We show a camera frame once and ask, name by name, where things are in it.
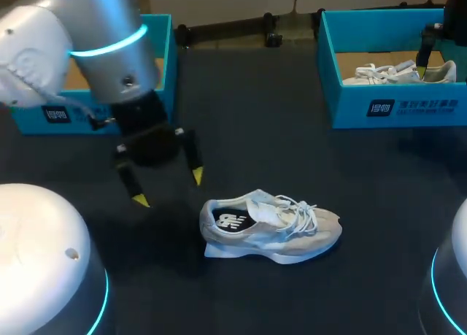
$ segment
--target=new balance logo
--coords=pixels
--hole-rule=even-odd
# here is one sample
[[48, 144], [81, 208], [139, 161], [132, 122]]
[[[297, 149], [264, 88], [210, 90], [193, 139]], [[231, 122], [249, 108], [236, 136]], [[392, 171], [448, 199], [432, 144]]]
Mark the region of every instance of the new balance logo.
[[235, 215], [221, 215], [216, 222], [218, 227], [237, 229], [247, 218], [245, 216], [237, 217]]

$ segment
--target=shoelace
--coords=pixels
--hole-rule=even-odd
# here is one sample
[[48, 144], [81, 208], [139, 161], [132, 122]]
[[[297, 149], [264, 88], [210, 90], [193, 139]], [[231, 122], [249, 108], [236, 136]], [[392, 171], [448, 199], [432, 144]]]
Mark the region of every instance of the shoelace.
[[397, 78], [393, 77], [396, 72], [397, 71], [394, 69], [394, 66], [381, 66], [376, 68], [373, 63], [369, 63], [364, 67], [358, 67], [355, 70], [355, 76], [357, 78], [368, 78], [369, 80], [374, 78], [375, 80], [380, 81], [396, 81]]
[[293, 231], [288, 234], [287, 238], [291, 235], [297, 233], [312, 233], [318, 229], [318, 222], [316, 218], [316, 214], [314, 213], [313, 209], [316, 207], [308, 205], [305, 201], [297, 202], [288, 196], [278, 195], [276, 196], [278, 216], [281, 218], [281, 214], [284, 211], [292, 211], [295, 213], [295, 218], [292, 223], [288, 223], [288, 225], [284, 228], [277, 229], [277, 231], [286, 231], [291, 227], [295, 227]]

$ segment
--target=blue cardboard box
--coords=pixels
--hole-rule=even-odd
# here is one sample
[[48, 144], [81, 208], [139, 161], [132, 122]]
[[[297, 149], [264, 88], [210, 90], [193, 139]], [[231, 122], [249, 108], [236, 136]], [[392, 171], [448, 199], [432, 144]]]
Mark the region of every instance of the blue cardboard box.
[[[177, 84], [177, 45], [172, 29], [171, 15], [143, 15], [143, 23], [147, 25], [151, 44], [155, 57], [163, 59], [163, 71], [161, 82], [155, 90], [166, 107], [169, 119], [172, 119], [174, 111], [175, 88]], [[89, 106], [99, 119], [111, 117], [110, 108], [104, 104], [97, 104], [89, 90], [63, 91], [62, 96], [69, 97]], [[83, 114], [77, 107], [68, 105], [48, 104], [47, 107], [66, 109], [69, 121], [66, 123], [50, 123], [45, 117], [41, 107], [33, 109], [12, 109], [12, 116], [18, 128], [25, 135], [44, 134], [119, 134], [120, 129], [116, 124], [111, 124], [99, 131], [93, 131]]]
[[337, 53], [418, 51], [420, 33], [429, 23], [443, 23], [443, 10], [323, 13], [317, 60], [333, 128], [467, 125], [467, 51], [450, 41], [440, 42], [435, 50], [441, 52], [445, 61], [457, 64], [458, 83], [342, 84]]

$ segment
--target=sneaker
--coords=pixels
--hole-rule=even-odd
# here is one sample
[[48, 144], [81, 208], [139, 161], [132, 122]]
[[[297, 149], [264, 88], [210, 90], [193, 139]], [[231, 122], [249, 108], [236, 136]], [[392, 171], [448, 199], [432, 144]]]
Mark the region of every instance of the sneaker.
[[423, 80], [412, 60], [397, 66], [382, 66], [376, 68], [370, 63], [355, 70], [355, 77], [343, 81], [345, 85], [385, 85], [390, 83], [454, 83], [456, 82], [456, 65], [448, 61], [440, 67], [428, 67]]
[[200, 214], [204, 255], [262, 255], [298, 263], [330, 249], [339, 239], [339, 217], [325, 209], [256, 190], [237, 199], [210, 200]]

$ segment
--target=glowing blue ring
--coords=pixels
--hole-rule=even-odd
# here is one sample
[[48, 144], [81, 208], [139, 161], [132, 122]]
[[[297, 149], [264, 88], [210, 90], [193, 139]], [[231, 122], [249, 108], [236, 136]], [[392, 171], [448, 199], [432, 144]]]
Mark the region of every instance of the glowing blue ring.
[[443, 311], [444, 316], [448, 319], [448, 321], [454, 326], [454, 328], [459, 331], [462, 335], [466, 335], [466, 333], [455, 323], [455, 321], [447, 314], [446, 310], [444, 309], [443, 304], [441, 303], [441, 300], [439, 299], [438, 293], [436, 292], [436, 286], [435, 286], [435, 278], [434, 278], [434, 269], [435, 269], [435, 258], [436, 254], [438, 253], [438, 250], [436, 250], [435, 255], [433, 257], [433, 262], [431, 263], [431, 286], [433, 286], [433, 292], [435, 294], [436, 300], [438, 301], [439, 308], [441, 308], [441, 311]]
[[115, 43], [113, 45], [109, 45], [107, 47], [99, 48], [99, 49], [95, 49], [95, 50], [87, 50], [87, 51], [84, 51], [84, 52], [70, 52], [70, 54], [73, 55], [73, 56], [80, 57], [80, 58], [89, 58], [91, 56], [97, 56], [97, 55], [103, 55], [103, 54], [111, 53], [111, 52], [114, 52], [116, 50], [120, 50], [120, 49], [122, 49], [124, 47], [127, 47], [129, 45], [132, 45], [133, 43], [135, 43], [136, 41], [141, 39], [147, 33], [147, 30], [148, 30], [147, 26], [143, 25], [143, 26], [141, 26], [141, 28], [135, 34], [132, 34], [130, 37], [125, 38], [123, 41], [120, 41], [120, 42]]
[[99, 316], [97, 317], [96, 321], [94, 322], [94, 325], [92, 328], [86, 333], [86, 335], [91, 335], [101, 322], [102, 316], [104, 315], [105, 312], [105, 307], [107, 305], [107, 299], [109, 298], [109, 276], [107, 275], [107, 271], [104, 270], [105, 272], [105, 297], [104, 297], [104, 303], [102, 304], [101, 312], [99, 313]]

